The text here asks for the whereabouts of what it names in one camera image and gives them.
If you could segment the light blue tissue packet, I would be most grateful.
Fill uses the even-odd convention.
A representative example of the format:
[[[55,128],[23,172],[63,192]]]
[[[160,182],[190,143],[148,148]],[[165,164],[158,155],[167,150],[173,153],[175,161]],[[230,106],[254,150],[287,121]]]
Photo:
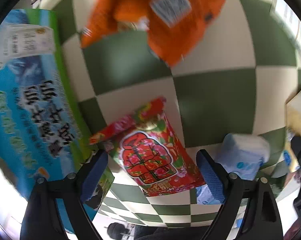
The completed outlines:
[[[212,158],[216,166],[220,165],[226,172],[235,173],[244,180],[254,180],[260,167],[270,158],[270,145],[266,139],[258,135],[233,134],[225,136],[222,145]],[[217,172],[223,182],[226,197],[226,183],[221,179],[222,173]]]

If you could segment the red floral wipes packet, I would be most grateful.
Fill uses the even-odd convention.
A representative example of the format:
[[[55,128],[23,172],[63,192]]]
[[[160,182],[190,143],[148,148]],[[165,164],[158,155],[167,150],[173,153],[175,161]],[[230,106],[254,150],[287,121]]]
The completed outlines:
[[[90,137],[139,185],[147,197],[187,191],[205,185],[183,147],[158,97],[119,118]]]

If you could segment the orange wipes packet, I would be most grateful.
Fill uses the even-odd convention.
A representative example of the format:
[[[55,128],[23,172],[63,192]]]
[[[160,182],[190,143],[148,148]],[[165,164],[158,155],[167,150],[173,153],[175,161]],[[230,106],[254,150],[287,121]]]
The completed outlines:
[[[174,67],[203,38],[226,0],[97,0],[82,31],[86,48],[133,24],[147,32],[150,51]]]

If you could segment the cardboard box with blue print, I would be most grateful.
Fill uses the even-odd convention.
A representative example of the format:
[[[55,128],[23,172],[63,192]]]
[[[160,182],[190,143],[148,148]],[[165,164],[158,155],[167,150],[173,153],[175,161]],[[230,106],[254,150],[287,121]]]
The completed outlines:
[[[11,10],[0,24],[0,224],[19,228],[39,178],[61,180],[97,152],[79,111],[57,16]]]

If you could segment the green white checkered mat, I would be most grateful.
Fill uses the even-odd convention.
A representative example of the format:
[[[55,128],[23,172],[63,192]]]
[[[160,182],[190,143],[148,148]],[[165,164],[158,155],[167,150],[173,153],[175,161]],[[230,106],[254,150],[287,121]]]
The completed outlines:
[[[95,0],[41,0],[58,16],[61,47],[80,110],[91,132],[158,96],[190,156],[212,153],[228,133],[264,137],[283,163],[285,103],[301,87],[301,61],[271,15],[273,0],[226,0],[204,39],[174,68],[152,56],[144,32],[112,35],[80,47]]]

